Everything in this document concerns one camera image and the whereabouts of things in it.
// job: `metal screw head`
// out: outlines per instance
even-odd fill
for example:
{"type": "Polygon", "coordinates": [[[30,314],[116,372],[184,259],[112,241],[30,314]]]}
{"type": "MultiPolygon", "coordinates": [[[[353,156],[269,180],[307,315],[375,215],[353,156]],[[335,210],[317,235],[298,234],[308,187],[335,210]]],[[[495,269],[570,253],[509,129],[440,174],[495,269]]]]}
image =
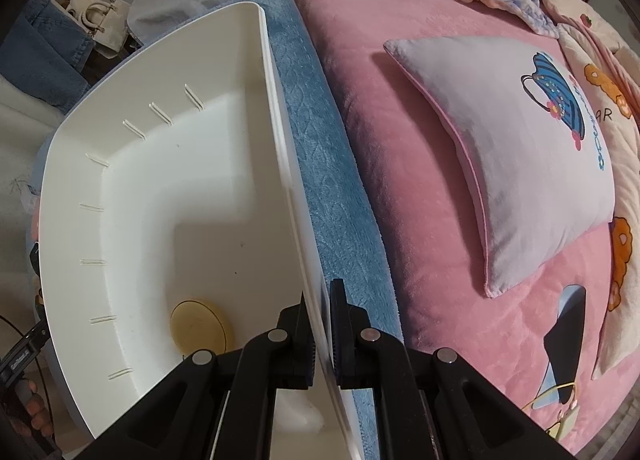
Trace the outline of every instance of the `metal screw head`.
{"type": "Polygon", "coordinates": [[[269,332],[267,334],[267,337],[269,338],[269,341],[272,341],[274,343],[281,343],[288,336],[289,336],[289,334],[287,334],[287,331],[283,330],[282,328],[274,328],[273,330],[271,330],[271,332],[269,332]]]}
{"type": "Polygon", "coordinates": [[[439,360],[441,360],[443,363],[451,364],[458,358],[458,354],[451,348],[441,348],[436,353],[436,357],[439,358],[439,360]]]}
{"type": "Polygon", "coordinates": [[[380,339],[380,332],[375,328],[365,328],[362,332],[360,332],[360,337],[362,337],[365,341],[369,341],[370,343],[372,343],[380,339]]]}
{"type": "Polygon", "coordinates": [[[209,350],[198,350],[191,357],[191,360],[194,364],[198,366],[204,366],[204,364],[209,364],[213,359],[213,354],[209,352],[209,350]]]}

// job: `white plastic tray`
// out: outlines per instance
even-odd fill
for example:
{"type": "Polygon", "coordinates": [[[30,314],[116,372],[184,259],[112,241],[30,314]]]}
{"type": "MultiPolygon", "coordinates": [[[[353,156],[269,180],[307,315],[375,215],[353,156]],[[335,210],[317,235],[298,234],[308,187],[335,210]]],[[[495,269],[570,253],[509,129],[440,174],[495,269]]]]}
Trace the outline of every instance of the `white plastic tray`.
{"type": "Polygon", "coordinates": [[[353,399],[333,377],[318,250],[264,11],[238,3],[136,55],[51,144],[40,268],[56,355],[98,436],[182,359],[172,309],[209,299],[238,346],[303,290],[324,427],[276,431],[272,458],[360,458],[353,399]]]}

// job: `black device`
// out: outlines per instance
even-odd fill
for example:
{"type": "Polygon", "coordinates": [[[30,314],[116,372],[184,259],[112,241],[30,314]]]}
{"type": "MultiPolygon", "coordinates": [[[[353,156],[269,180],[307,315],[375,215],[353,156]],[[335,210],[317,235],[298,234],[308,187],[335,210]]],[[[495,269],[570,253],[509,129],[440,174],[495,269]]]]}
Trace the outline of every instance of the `black device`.
{"type": "MultiPolygon", "coordinates": [[[[46,319],[41,319],[0,361],[0,403],[2,406],[2,411],[0,411],[0,441],[15,443],[12,448],[23,448],[24,442],[20,440],[17,434],[16,437],[9,438],[9,435],[15,433],[15,431],[13,431],[8,418],[14,417],[26,424],[31,421],[31,417],[23,405],[24,401],[20,400],[18,396],[18,384],[24,379],[24,369],[37,357],[49,337],[47,321],[46,319]]],[[[41,432],[32,429],[31,436],[45,456],[55,451],[56,448],[52,441],[43,437],[41,432]]]]}
{"type": "MultiPolygon", "coordinates": [[[[451,348],[419,352],[372,328],[342,280],[330,309],[338,385],[372,388],[382,460],[573,458],[451,348]]],[[[314,361],[302,299],[241,350],[186,358],[78,459],[267,460],[276,390],[308,389],[314,361]]]]}

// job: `pink bedsheet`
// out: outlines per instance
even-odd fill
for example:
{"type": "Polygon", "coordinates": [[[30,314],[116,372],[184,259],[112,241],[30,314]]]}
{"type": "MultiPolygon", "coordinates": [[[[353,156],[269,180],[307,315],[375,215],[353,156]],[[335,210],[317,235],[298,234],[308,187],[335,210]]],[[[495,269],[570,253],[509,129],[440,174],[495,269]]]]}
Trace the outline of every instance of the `pink bedsheet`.
{"type": "MultiPolygon", "coordinates": [[[[564,445],[577,452],[616,411],[638,377],[640,354],[591,380],[607,307],[606,226],[580,237],[498,299],[482,291],[482,249],[454,145],[437,115],[385,54],[387,39],[480,34],[508,36],[562,57],[558,42],[518,18],[455,0],[296,0],[318,50],[376,214],[407,344],[457,349],[522,406],[546,365],[543,337],[569,284],[587,289],[578,370],[577,425],[564,445]]],[[[491,68],[479,69],[491,72],[491,68]]],[[[532,412],[542,426],[559,406],[532,412]]]]}

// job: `human hand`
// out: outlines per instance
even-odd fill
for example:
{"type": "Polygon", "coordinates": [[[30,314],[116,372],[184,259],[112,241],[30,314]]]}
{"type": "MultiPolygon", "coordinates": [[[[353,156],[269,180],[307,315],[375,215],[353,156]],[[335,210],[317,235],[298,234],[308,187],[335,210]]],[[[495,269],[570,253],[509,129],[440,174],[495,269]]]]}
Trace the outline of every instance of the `human hand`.
{"type": "MultiPolygon", "coordinates": [[[[24,405],[27,413],[31,417],[31,427],[39,430],[43,436],[51,436],[53,434],[53,424],[49,418],[49,411],[44,405],[44,400],[38,395],[38,387],[35,382],[29,380],[29,389],[33,395],[24,405]]],[[[31,436],[31,427],[14,417],[9,417],[9,421],[15,429],[15,432],[21,436],[31,436]]]]}

